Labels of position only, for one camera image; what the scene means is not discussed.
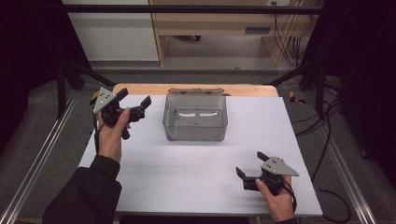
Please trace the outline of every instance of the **black pole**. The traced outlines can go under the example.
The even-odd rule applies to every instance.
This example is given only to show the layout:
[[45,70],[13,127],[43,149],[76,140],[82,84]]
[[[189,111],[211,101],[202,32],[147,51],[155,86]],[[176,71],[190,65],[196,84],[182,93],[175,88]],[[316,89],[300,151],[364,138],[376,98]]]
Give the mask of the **black pole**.
[[81,73],[84,73],[85,75],[88,75],[88,76],[98,80],[99,82],[102,82],[103,84],[105,84],[105,85],[107,85],[109,87],[114,87],[115,85],[117,85],[117,83],[115,83],[113,81],[110,81],[110,80],[108,80],[105,77],[100,76],[99,74],[93,72],[91,69],[86,68],[86,67],[82,66],[79,63],[76,63],[76,62],[71,61],[71,60],[67,60],[67,61],[65,61],[65,63],[67,65],[71,66],[72,68],[76,69],[77,71],[79,71]]
[[244,7],[244,6],[180,6],[180,5],[45,5],[48,12],[71,13],[215,13],[215,14],[295,14],[322,15],[341,12],[326,7]]
[[291,79],[292,77],[295,77],[295,76],[303,74],[304,72],[307,72],[308,70],[311,69],[312,64],[313,64],[312,60],[309,62],[306,62],[305,64],[289,71],[286,75],[283,75],[282,77],[279,77],[270,83],[265,83],[262,85],[270,85],[270,86],[276,87],[276,86],[284,83],[285,81]]

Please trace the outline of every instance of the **container lid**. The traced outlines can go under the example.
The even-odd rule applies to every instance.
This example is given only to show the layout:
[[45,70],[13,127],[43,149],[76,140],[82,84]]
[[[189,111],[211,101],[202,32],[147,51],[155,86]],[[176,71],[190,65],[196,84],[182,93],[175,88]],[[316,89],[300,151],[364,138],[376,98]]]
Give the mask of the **container lid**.
[[191,89],[178,89],[172,88],[168,90],[168,94],[199,94],[199,95],[222,95],[224,93],[224,89],[222,88],[213,88],[213,89],[203,89],[203,88],[191,88]]

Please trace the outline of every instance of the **black curtain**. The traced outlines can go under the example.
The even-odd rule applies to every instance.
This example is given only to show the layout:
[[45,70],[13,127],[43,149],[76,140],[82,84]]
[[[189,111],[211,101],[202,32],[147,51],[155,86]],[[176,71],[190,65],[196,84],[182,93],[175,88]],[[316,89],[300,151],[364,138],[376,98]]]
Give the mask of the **black curtain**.
[[0,154],[23,116],[30,90],[56,79],[65,59],[91,68],[61,0],[0,0]]
[[[347,8],[340,1],[327,4]],[[338,24],[320,55],[325,76],[340,77],[340,100],[367,157],[375,159],[396,187],[396,1],[357,0]],[[340,15],[319,18],[307,50],[307,61]],[[315,77],[311,71],[308,77]]]

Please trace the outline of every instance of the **white cabinet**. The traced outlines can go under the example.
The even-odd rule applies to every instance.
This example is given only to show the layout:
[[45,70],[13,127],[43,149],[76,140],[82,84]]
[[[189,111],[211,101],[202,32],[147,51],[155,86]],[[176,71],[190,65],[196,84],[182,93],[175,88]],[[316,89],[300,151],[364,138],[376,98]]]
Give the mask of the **white cabinet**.
[[[66,5],[147,5],[146,0],[63,0]],[[90,62],[158,61],[151,15],[69,13]]]

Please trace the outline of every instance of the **wire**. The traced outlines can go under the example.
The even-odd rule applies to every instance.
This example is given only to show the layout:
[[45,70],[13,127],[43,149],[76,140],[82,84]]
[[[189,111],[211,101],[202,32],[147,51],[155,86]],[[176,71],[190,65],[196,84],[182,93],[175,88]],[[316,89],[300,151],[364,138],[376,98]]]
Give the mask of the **wire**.
[[290,18],[290,16],[293,14],[289,14],[288,18],[286,19],[285,23],[283,23],[282,28],[280,29],[280,31],[282,32],[282,35],[285,36],[285,33],[283,33],[283,29],[285,28],[286,24],[288,23],[288,20]]
[[93,119],[93,128],[95,129],[95,132],[98,132],[98,125],[97,125],[97,117],[96,114],[92,113],[92,119]]
[[327,109],[327,111],[326,111],[326,113],[325,113],[325,116],[327,117],[327,125],[328,125],[329,131],[328,131],[328,133],[327,133],[326,143],[325,143],[325,145],[324,145],[324,147],[323,147],[323,149],[322,149],[322,152],[321,152],[321,155],[320,155],[320,158],[319,158],[319,162],[318,162],[317,168],[315,168],[315,171],[314,171],[314,173],[312,174],[312,177],[311,177],[311,181],[312,181],[312,182],[314,182],[314,179],[315,179],[315,177],[316,177],[316,175],[317,175],[318,169],[319,169],[319,167],[320,167],[320,165],[321,165],[321,163],[322,163],[322,161],[323,161],[324,154],[325,154],[325,152],[327,151],[327,150],[326,150],[326,149],[327,149],[327,145],[329,145],[329,142],[330,142],[330,134],[331,134],[331,132],[332,132],[332,127],[331,127],[331,124],[330,124],[330,115],[329,115],[329,112],[330,112],[330,110],[332,109],[332,107],[335,106],[335,105],[333,105],[333,104],[339,105],[339,104],[340,104],[340,103],[339,103],[339,100],[338,100],[338,99],[335,99],[334,101],[332,101],[332,102],[329,104],[329,107],[328,107],[328,109]]
[[307,129],[305,129],[304,131],[301,131],[301,132],[299,132],[299,133],[296,133],[295,136],[296,136],[296,137],[300,137],[300,136],[306,135],[306,134],[308,134],[308,133],[312,133],[314,130],[320,128],[320,127],[325,123],[326,119],[328,119],[329,117],[331,117],[331,116],[333,116],[334,114],[336,114],[336,113],[339,111],[339,108],[338,108],[337,110],[335,110],[335,111],[331,111],[331,109],[333,109],[336,105],[340,105],[340,103],[338,102],[338,100],[334,100],[333,102],[331,102],[331,103],[329,104],[328,110],[325,112],[325,115],[328,114],[328,117],[327,117],[327,118],[325,118],[325,119],[318,119],[314,124],[312,124],[311,126],[309,126],[309,127],[308,127]]
[[[279,48],[280,52],[282,53],[283,58],[285,58],[286,61],[287,61],[289,64],[293,64],[293,62],[289,61],[288,57],[286,56],[286,53],[283,51],[283,50],[285,49],[285,45],[283,44],[282,37],[281,37],[281,35],[280,35],[280,33],[279,33],[278,29],[277,29],[277,14],[274,14],[274,19],[275,19],[275,31],[274,31],[275,43],[276,43],[277,47]],[[279,46],[279,44],[278,44],[278,42],[277,42],[276,33],[277,33],[277,35],[279,36],[280,43],[282,44],[282,48]]]
[[282,188],[285,189],[293,198],[292,206],[293,206],[293,212],[295,212],[297,208],[297,199],[296,196],[294,195],[294,190],[288,182],[285,181],[285,183],[289,186],[289,189],[286,188],[285,186],[283,186]]
[[[328,125],[329,132],[328,132],[328,134],[327,134],[326,143],[325,143],[325,145],[324,145],[324,147],[323,147],[323,150],[322,150],[322,153],[321,153],[321,155],[320,155],[318,165],[317,165],[317,167],[316,167],[314,173],[312,174],[312,177],[311,177],[312,183],[313,183],[314,180],[315,180],[315,177],[316,177],[316,175],[317,175],[317,173],[318,173],[318,169],[319,169],[319,167],[320,167],[320,165],[321,165],[321,163],[322,163],[322,161],[323,161],[323,158],[324,158],[324,155],[325,155],[327,146],[329,145],[329,142],[330,142],[330,135],[331,135],[331,132],[332,132],[332,127],[331,127],[331,123],[330,123],[330,116],[332,115],[332,113],[331,113],[332,108],[335,107],[335,106],[337,106],[337,105],[340,105],[339,100],[338,100],[338,99],[333,100],[333,101],[329,104],[328,109],[327,109],[327,111],[326,111],[326,113],[325,113],[325,116],[327,117],[325,120],[327,121],[327,125]],[[323,217],[326,218],[326,219],[328,219],[328,220],[331,221],[331,222],[334,222],[334,223],[348,223],[348,221],[349,221],[349,220],[351,219],[351,217],[352,217],[352,212],[351,212],[351,209],[350,209],[349,205],[347,204],[347,201],[346,201],[341,195],[339,195],[339,194],[337,194],[337,193],[335,193],[335,192],[333,192],[333,191],[330,191],[330,190],[327,190],[327,189],[319,189],[318,191],[319,191],[319,192],[330,193],[330,194],[336,196],[336,197],[337,197],[338,199],[340,199],[340,200],[342,201],[342,203],[346,206],[346,210],[347,210],[347,217],[346,217],[345,219],[342,219],[342,220],[336,220],[336,219],[330,218],[330,217],[328,217],[328,216],[326,216],[326,215],[324,215],[324,214],[323,214]]]
[[309,15],[309,19],[311,20],[311,22],[309,22],[309,24],[305,27],[300,37],[304,37],[311,30],[312,25],[314,24],[315,17],[313,15]]
[[287,51],[287,53],[288,53],[288,57],[289,57],[290,61],[297,67],[297,63],[295,63],[295,62],[293,61],[293,59],[290,57],[290,41],[291,41],[291,37],[289,38],[288,47],[287,47],[286,51]]
[[338,199],[340,199],[344,205],[346,206],[346,210],[347,210],[347,217],[346,219],[342,219],[342,220],[335,220],[333,218],[330,218],[326,215],[323,214],[323,217],[326,218],[327,220],[334,222],[334,223],[348,223],[348,221],[351,219],[352,217],[352,211],[350,210],[349,205],[347,204],[347,201],[339,194],[335,193],[334,191],[328,190],[328,189],[318,189],[318,191],[320,193],[330,193],[332,195],[334,195],[335,197],[337,197]]
[[317,114],[314,114],[314,115],[312,115],[312,116],[310,116],[310,117],[308,117],[308,118],[306,118],[306,119],[299,119],[299,120],[292,121],[291,123],[298,123],[298,122],[307,121],[307,120],[309,120],[309,119],[312,119],[312,118],[315,117],[315,116],[317,116]]
[[100,126],[100,128],[99,128],[99,131],[98,132],[100,132],[101,130],[102,130],[102,128],[103,128],[103,126],[105,126],[105,122]]

